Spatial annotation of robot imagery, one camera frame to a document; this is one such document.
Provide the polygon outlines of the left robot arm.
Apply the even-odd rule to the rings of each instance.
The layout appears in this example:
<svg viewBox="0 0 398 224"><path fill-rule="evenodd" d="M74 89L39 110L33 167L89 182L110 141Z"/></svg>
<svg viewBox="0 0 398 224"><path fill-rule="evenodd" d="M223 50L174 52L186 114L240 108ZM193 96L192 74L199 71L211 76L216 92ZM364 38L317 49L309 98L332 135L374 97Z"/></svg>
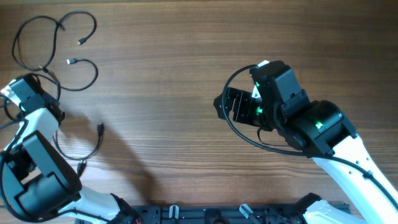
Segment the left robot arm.
<svg viewBox="0 0 398 224"><path fill-rule="evenodd" d="M29 223L58 217L80 223L141 223L123 199L82 186L78 174L52 146L65 114L33 73L10 82L1 96L21 110L18 132L1 152L1 200L14 217Z"/></svg>

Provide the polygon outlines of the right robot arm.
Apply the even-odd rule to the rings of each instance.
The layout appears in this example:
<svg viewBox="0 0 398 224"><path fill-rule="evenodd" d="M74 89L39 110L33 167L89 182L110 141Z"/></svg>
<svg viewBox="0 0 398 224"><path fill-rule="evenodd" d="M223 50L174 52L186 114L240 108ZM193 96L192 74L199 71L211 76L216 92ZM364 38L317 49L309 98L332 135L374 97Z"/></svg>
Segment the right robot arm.
<svg viewBox="0 0 398 224"><path fill-rule="evenodd" d="M311 158L343 190L360 212L345 213L317 194L300 199L288 216L291 223L396 223L397 190L366 150L348 117L334 103L310 101L293 70L283 61L248 65L254 88L225 85L213 104L218 117L258 131L277 131L283 145L254 141L260 149Z"/></svg>

